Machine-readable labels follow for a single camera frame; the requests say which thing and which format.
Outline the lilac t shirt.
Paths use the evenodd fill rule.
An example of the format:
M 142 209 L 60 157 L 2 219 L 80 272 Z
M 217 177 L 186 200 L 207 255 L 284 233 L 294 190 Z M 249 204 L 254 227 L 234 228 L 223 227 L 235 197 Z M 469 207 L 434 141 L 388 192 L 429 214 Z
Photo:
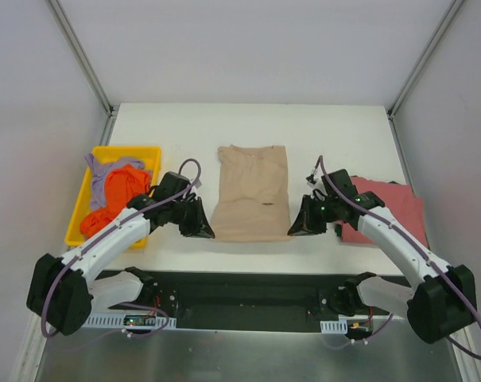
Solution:
M 85 161 L 91 171 L 91 200 L 89 208 L 93 212 L 106 206 L 105 181 L 113 170 L 132 165 L 135 169 L 143 170 L 145 163 L 134 157 L 121 157 L 117 161 L 101 163 L 94 154 L 85 155 Z

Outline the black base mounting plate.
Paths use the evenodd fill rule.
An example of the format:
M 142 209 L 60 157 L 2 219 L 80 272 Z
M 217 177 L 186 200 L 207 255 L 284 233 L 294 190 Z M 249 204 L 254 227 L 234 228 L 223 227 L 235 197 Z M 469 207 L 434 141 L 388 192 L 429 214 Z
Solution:
M 350 275 L 249 274 L 129 269 L 147 284 L 137 299 L 175 319 L 178 329 L 318 333 L 339 317 L 332 294 Z

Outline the yellow plastic bin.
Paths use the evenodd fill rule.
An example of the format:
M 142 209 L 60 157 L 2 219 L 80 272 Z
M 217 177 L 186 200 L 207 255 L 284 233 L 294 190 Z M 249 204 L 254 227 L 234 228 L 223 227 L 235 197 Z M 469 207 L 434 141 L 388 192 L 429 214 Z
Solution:
M 121 158 L 135 158 L 145 165 L 145 171 L 152 174 L 151 185 L 157 184 L 159 170 L 161 168 L 161 148 L 157 146 L 96 146 L 91 154 L 101 165 L 109 162 L 117 162 Z M 80 232 L 80 223 L 91 212 L 90 202 L 92 199 L 92 170 L 86 169 L 80 191 L 75 202 L 74 210 L 65 236 L 65 243 L 75 247 L 85 241 Z

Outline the folded red t shirt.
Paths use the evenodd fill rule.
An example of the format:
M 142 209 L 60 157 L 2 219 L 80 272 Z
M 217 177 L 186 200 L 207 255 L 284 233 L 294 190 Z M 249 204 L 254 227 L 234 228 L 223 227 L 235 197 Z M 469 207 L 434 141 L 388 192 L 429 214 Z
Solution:
M 425 235 L 424 204 L 416 197 L 409 185 L 369 180 L 364 177 L 351 177 L 353 185 L 360 193 L 371 191 L 390 209 L 393 216 L 417 240 L 428 247 Z

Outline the left aluminium frame post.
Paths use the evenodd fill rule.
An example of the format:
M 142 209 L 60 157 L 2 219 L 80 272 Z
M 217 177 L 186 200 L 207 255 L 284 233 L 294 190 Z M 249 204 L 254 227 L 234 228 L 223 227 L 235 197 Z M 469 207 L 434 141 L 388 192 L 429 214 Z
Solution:
M 87 57 L 87 54 L 74 30 L 72 23 L 66 14 L 64 7 L 58 0 L 45 0 L 45 4 L 53 15 L 56 24 L 58 25 L 72 55 L 74 56 L 78 66 L 80 67 L 86 81 L 91 87 L 96 99 L 107 117 L 114 114 L 114 105 L 109 100 L 100 80 Z

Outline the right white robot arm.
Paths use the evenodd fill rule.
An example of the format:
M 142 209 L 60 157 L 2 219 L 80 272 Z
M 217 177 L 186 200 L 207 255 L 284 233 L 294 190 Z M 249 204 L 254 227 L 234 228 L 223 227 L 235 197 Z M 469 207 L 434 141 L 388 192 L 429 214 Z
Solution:
M 346 170 L 321 178 L 324 190 L 304 195 L 289 236 L 314 236 L 340 222 L 367 237 L 404 275 L 402 286 L 364 272 L 328 297 L 329 308 L 351 317 L 378 307 L 406 318 L 414 333 L 432 344 L 477 322 L 475 279 L 412 236 L 373 192 L 360 193 Z

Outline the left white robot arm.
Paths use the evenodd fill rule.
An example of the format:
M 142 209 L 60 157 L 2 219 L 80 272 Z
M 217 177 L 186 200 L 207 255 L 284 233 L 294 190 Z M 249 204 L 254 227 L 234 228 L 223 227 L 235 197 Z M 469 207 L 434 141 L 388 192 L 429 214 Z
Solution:
M 148 193 L 133 197 L 126 207 L 92 238 L 59 257 L 45 254 L 35 264 L 26 305 L 47 328 L 68 336 L 94 311 L 130 304 L 138 310 L 155 307 L 155 280 L 136 267 L 108 277 L 100 273 L 132 244 L 166 224 L 183 237 L 215 236 L 200 197 L 197 180 L 169 171 Z

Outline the orange t shirt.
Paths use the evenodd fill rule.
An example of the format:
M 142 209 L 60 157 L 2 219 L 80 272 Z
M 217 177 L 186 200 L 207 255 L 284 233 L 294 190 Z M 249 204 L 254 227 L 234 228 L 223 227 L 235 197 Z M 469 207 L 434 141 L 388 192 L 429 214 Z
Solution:
M 131 164 L 111 170 L 89 202 L 90 212 L 80 222 L 80 233 L 91 238 L 111 223 L 136 196 L 149 190 L 152 174 Z

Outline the beige t shirt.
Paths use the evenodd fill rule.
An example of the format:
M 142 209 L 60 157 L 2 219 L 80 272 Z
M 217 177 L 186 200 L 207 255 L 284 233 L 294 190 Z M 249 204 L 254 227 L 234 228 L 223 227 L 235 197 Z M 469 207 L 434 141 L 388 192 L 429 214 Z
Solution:
M 289 241 L 289 171 L 286 148 L 221 146 L 219 199 L 211 219 L 225 243 Z

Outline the aluminium frame post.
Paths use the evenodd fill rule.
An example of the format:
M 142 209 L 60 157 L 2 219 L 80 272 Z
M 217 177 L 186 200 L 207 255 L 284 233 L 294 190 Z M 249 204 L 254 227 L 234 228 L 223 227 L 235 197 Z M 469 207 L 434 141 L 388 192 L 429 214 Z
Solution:
M 437 27 L 434 29 L 424 49 L 417 58 L 404 84 L 398 92 L 394 102 L 392 102 L 391 106 L 387 109 L 387 115 L 389 120 L 393 120 L 396 114 L 401 109 L 403 103 L 406 101 L 410 92 L 417 84 L 419 78 L 421 77 L 427 64 L 431 60 L 433 54 L 440 46 L 440 43 L 443 41 L 447 32 L 452 27 L 452 24 L 454 23 L 466 3 L 467 1 L 465 0 L 453 0 L 448 5 L 448 8 L 444 12 L 444 15 L 441 17 Z
M 58 0 L 45 0 L 45 4 L 53 15 L 56 24 L 58 25 L 72 55 L 74 56 L 78 66 L 80 67 L 86 81 L 91 87 L 96 99 L 107 117 L 114 114 L 114 105 L 109 100 L 100 80 L 87 57 L 87 54 L 74 30 L 72 23 L 66 14 L 64 7 Z

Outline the right aluminium frame post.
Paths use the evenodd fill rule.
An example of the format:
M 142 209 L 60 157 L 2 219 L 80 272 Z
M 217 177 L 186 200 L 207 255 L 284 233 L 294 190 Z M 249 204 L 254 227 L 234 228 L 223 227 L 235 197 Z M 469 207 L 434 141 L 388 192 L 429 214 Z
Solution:
M 448 5 L 448 8 L 444 12 L 444 15 L 441 17 L 437 27 L 434 29 L 424 49 L 417 58 L 404 84 L 398 92 L 394 102 L 392 102 L 391 106 L 387 109 L 387 115 L 389 120 L 393 120 L 396 114 L 401 109 L 403 103 L 406 101 L 410 92 L 417 84 L 419 78 L 421 77 L 427 64 L 431 60 L 433 54 L 440 46 L 440 43 L 443 41 L 447 32 L 452 27 L 452 24 L 454 23 L 466 3 L 467 1 L 465 0 L 453 0 Z

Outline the dark green folded shirt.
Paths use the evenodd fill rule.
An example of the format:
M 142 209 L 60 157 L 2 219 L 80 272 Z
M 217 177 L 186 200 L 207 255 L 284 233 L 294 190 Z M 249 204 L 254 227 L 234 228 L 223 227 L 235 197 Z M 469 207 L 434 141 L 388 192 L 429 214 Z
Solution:
M 341 239 L 343 236 L 343 225 L 336 224 L 334 230 L 335 230 L 336 236 Z

